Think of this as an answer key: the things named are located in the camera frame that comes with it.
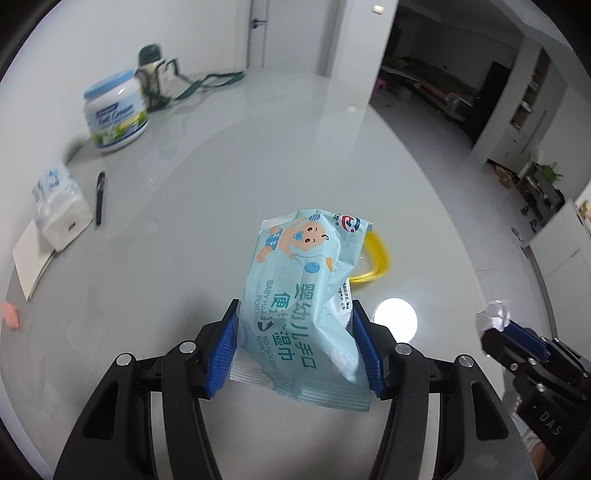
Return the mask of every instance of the floor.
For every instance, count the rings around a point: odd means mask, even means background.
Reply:
[[[371,105],[398,135],[441,198],[472,260],[488,301],[509,300],[512,320],[550,335],[538,281],[521,250],[515,228],[527,241],[529,218],[515,189],[501,185],[490,166],[466,160],[471,141],[453,122],[417,95],[408,102],[381,92]]]

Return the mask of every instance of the baby wipes package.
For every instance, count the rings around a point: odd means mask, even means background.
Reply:
[[[348,276],[365,220],[301,210],[261,225],[239,309],[236,381],[324,407],[367,411],[365,366],[347,332]]]
[[[43,174],[33,187],[35,223],[56,252],[65,249],[92,221],[90,205],[64,165]]]

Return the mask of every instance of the blue jar lid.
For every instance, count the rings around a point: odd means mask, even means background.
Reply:
[[[95,83],[93,86],[89,87],[88,90],[84,92],[84,100],[88,100],[89,98],[95,98],[103,93],[108,92],[112,88],[115,88],[117,85],[121,85],[123,82],[127,82],[130,78],[132,78],[135,74],[134,69],[124,70],[119,73],[115,73],[111,77],[105,78],[100,82]]]

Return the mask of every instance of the pink object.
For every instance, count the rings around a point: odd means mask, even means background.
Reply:
[[[4,321],[6,324],[12,329],[17,330],[19,327],[18,324],[18,312],[17,308],[8,303],[7,301],[2,302],[2,316],[4,317]]]
[[[374,92],[372,93],[372,95],[375,95],[380,90],[385,90],[385,89],[386,89],[386,81],[384,79],[381,79],[380,77],[378,77],[375,81]]]

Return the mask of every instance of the cartoon baby illustration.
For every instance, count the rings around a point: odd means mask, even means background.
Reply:
[[[325,234],[321,224],[307,218],[300,218],[293,225],[285,228],[272,227],[269,230],[269,238],[256,256],[256,260],[263,263],[267,259],[267,255],[277,248],[289,255],[290,258],[294,258],[295,253],[291,251],[290,245],[293,244],[300,250],[307,252],[310,248],[316,247],[328,239],[329,236]]]

